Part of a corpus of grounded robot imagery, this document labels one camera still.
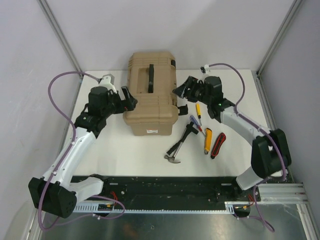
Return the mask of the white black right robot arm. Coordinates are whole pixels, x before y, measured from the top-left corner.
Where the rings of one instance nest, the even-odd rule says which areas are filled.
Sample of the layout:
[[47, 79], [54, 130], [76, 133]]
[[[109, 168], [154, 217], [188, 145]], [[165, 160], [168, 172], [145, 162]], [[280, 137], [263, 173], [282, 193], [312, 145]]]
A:
[[292, 158], [284, 131], [271, 130], [237, 111], [235, 104], [224, 97], [219, 77], [206, 76], [199, 80], [189, 76], [172, 92], [189, 102], [205, 104], [211, 119], [230, 127], [251, 145], [250, 167], [236, 177], [235, 185], [230, 188], [235, 200], [242, 201], [248, 196], [250, 188], [276, 172], [285, 172], [291, 165]]

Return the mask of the tan plastic toolbox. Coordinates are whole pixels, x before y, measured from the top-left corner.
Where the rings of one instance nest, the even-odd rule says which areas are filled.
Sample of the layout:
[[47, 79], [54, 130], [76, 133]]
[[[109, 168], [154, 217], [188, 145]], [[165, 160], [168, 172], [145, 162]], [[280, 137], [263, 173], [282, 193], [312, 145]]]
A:
[[179, 106], [176, 59], [169, 51], [135, 52], [128, 61], [127, 87], [137, 99], [133, 111], [123, 114], [135, 136], [169, 136], [179, 116], [188, 114]]

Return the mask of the steel claw hammer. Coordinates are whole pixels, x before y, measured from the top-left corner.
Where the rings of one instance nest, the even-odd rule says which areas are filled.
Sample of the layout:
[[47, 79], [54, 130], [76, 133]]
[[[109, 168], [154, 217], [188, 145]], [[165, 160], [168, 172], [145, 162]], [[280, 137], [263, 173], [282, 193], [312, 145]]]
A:
[[185, 138], [182, 137], [177, 143], [175, 143], [164, 155], [164, 158], [168, 160], [170, 163], [179, 164], [180, 161], [176, 159], [176, 156], [184, 143]]

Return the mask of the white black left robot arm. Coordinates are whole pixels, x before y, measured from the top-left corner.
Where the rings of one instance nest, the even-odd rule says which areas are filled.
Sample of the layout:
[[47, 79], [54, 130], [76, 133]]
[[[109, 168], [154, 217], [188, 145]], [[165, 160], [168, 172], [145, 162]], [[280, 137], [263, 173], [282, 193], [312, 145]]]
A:
[[111, 188], [104, 184], [103, 176], [92, 174], [78, 183], [73, 183], [72, 177], [84, 154], [107, 125], [107, 118], [135, 109], [137, 99], [126, 86], [121, 90], [124, 99], [118, 91], [105, 86], [90, 90], [87, 104], [72, 123], [69, 145], [41, 178], [33, 177], [28, 184], [33, 204], [38, 210], [66, 219], [78, 203], [93, 196], [100, 200], [110, 196]]

